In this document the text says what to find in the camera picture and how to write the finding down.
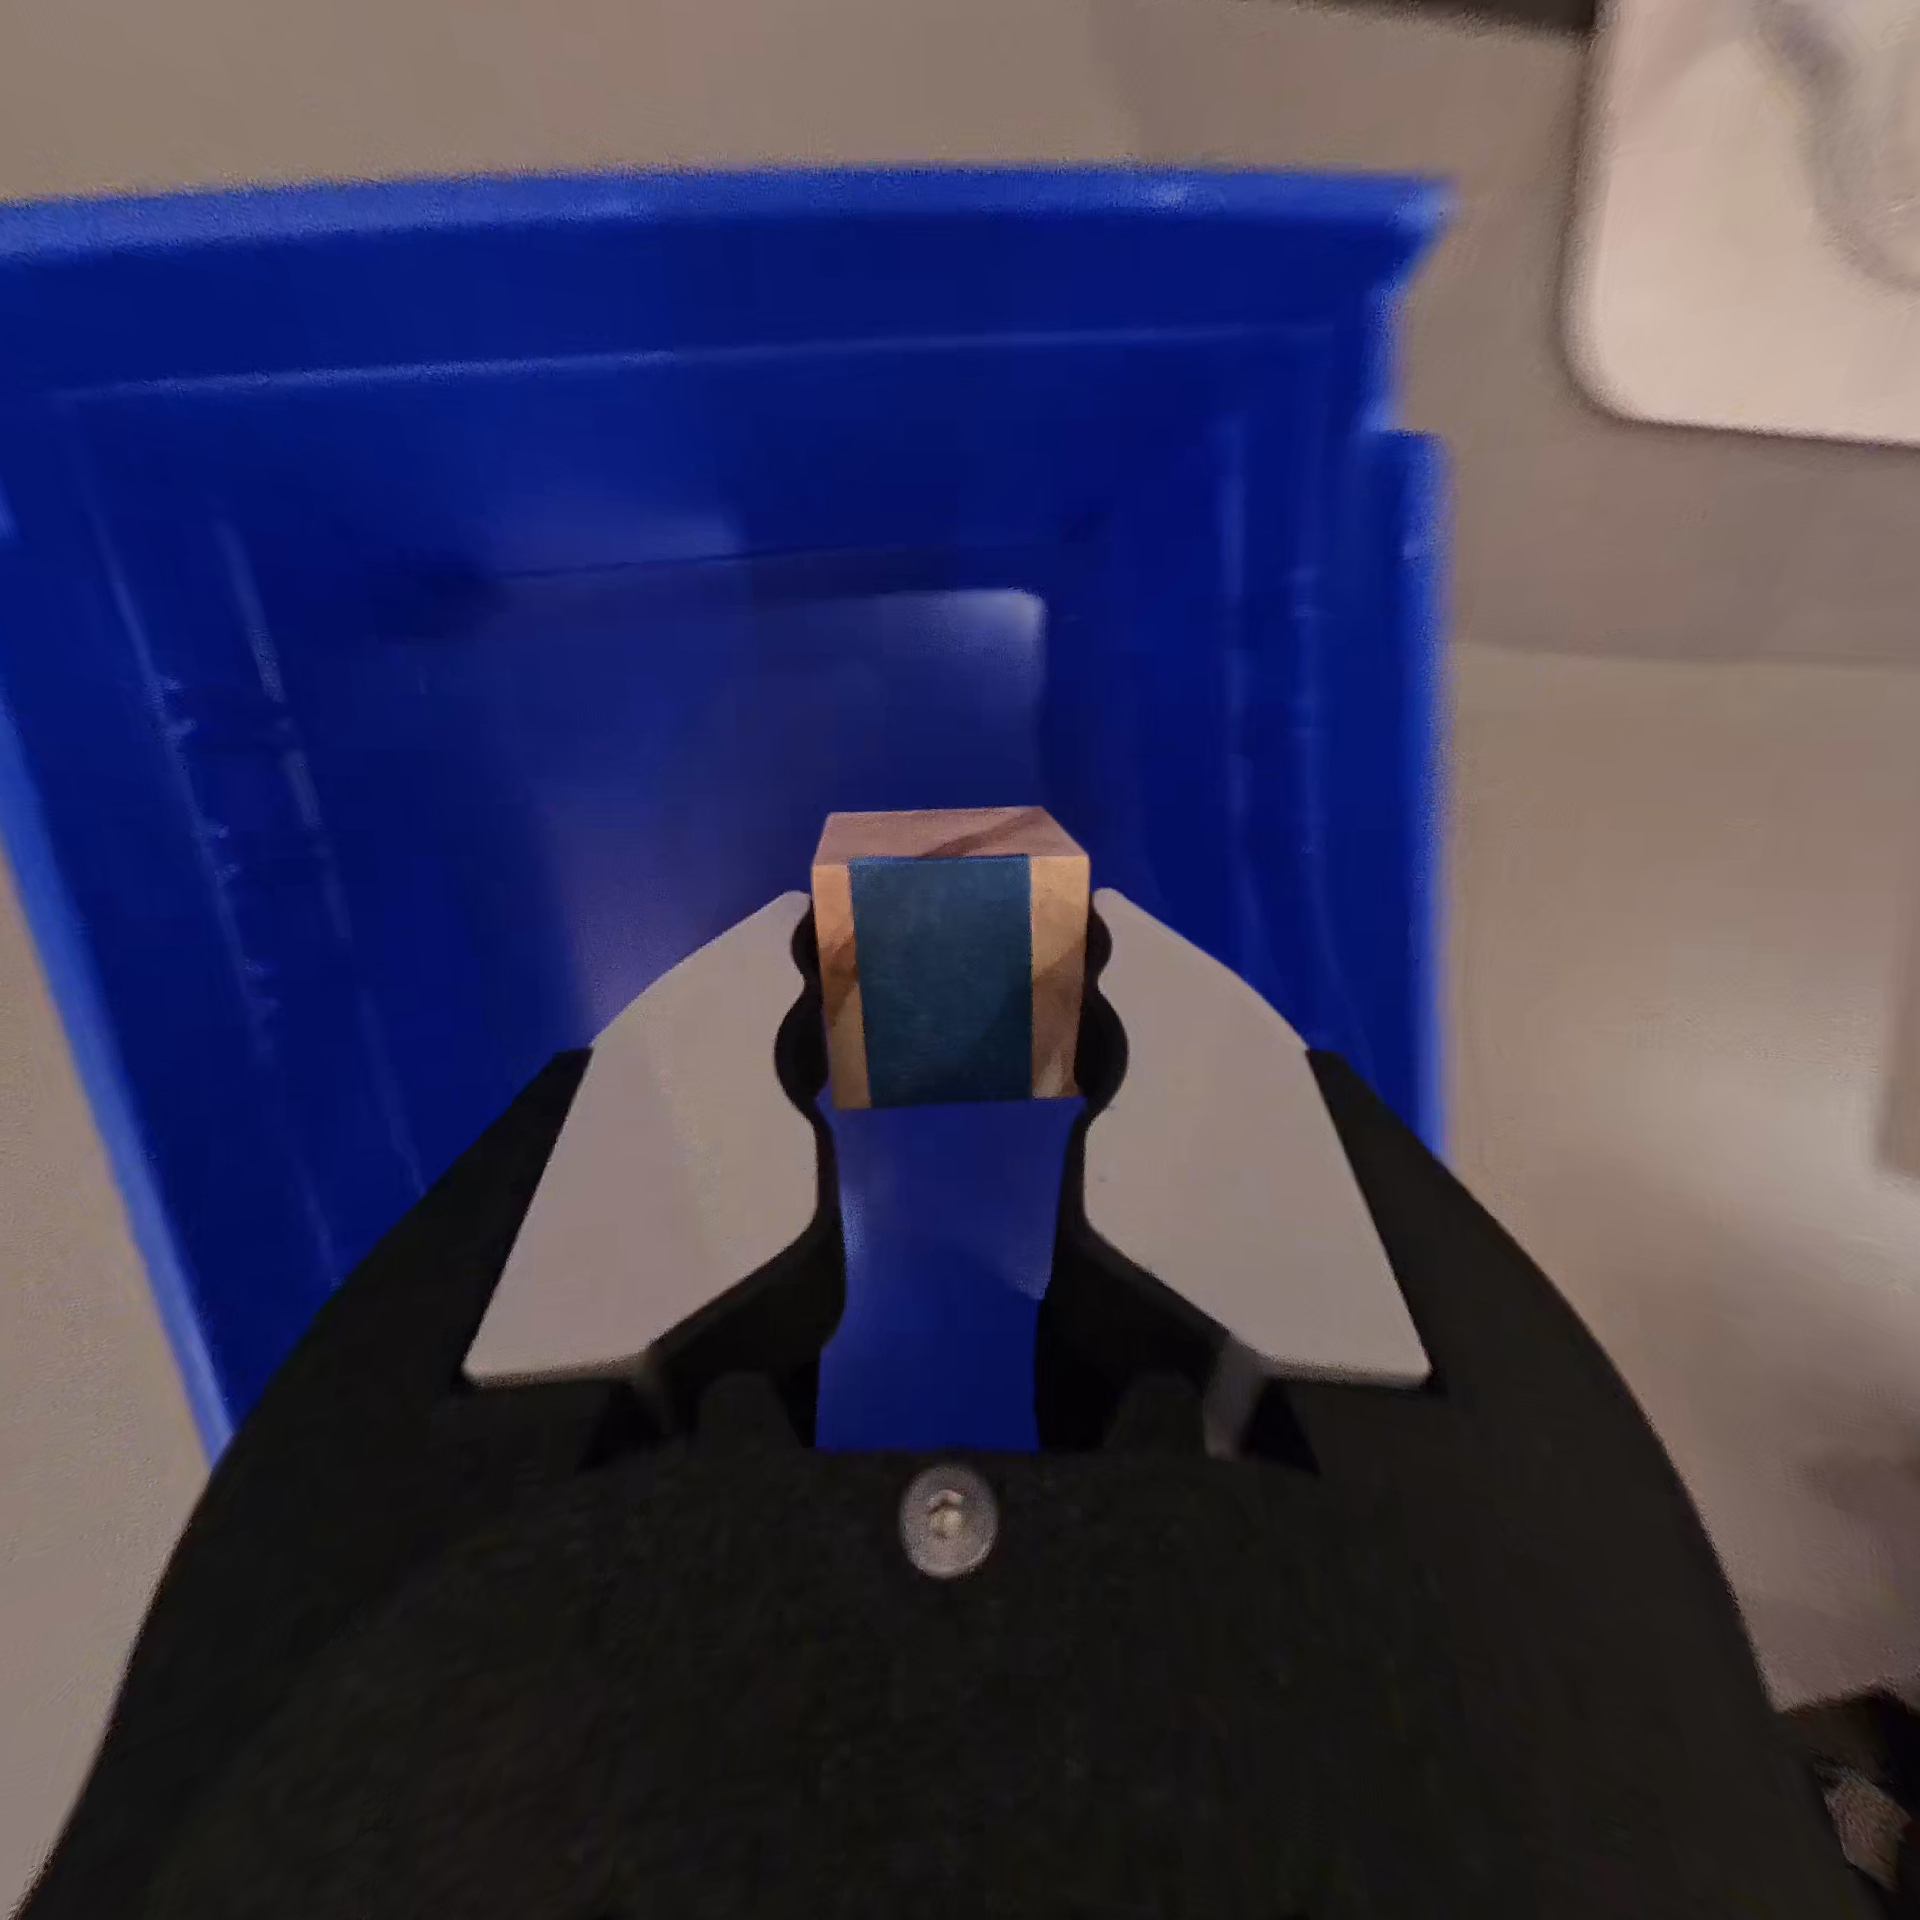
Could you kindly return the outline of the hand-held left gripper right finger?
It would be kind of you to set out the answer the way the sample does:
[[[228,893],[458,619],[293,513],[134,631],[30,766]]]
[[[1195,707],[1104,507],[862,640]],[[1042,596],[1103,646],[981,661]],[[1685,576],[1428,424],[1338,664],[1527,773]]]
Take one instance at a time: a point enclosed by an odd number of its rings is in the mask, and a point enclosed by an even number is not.
[[[1307,1041],[1114,888],[1093,898],[1052,1246],[1052,1449],[1182,1383],[1224,1451],[1276,1446],[1293,1383],[1422,1394],[1431,1358]]]

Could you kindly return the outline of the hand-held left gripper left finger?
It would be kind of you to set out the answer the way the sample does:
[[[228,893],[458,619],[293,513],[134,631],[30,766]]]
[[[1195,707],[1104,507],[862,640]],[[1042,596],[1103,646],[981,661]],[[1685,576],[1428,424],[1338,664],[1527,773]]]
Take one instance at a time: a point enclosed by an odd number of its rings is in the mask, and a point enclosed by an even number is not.
[[[621,1383],[686,1430],[771,1380],[809,1446],[842,1323],[842,1190],[813,912],[772,903],[591,1044],[463,1358],[473,1389]]]

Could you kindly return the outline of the dark grained wooden cube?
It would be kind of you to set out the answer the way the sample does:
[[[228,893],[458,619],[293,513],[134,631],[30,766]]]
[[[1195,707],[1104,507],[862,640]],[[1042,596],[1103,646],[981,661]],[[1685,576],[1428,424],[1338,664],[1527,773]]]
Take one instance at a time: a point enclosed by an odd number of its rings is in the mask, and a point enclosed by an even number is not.
[[[1093,864],[1043,808],[830,813],[811,903],[838,1109],[1076,1092]]]

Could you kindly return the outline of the blue plastic bin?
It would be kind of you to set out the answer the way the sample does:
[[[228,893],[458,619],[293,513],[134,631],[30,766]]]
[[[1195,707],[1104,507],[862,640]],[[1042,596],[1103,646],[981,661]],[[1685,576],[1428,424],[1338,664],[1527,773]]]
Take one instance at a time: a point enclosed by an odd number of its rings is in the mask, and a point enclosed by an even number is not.
[[[6,843],[219,1458],[838,808],[1042,803],[1443,1140],[1438,181],[6,206]]]

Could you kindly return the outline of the person's body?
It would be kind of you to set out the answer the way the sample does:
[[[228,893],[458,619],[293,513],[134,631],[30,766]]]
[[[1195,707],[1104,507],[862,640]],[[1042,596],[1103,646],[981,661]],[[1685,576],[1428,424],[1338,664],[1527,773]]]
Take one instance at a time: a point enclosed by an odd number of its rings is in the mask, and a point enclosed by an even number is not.
[[[1787,1711],[1870,1915],[1917,1917],[1917,1692],[1828,1697]]]

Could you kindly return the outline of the white stand with wooden board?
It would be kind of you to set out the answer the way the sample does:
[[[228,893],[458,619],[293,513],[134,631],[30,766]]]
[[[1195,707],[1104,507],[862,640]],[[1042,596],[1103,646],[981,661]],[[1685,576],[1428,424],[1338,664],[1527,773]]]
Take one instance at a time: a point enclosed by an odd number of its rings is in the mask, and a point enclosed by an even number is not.
[[[1608,413],[1917,446],[1917,6],[1597,6],[1566,332]]]

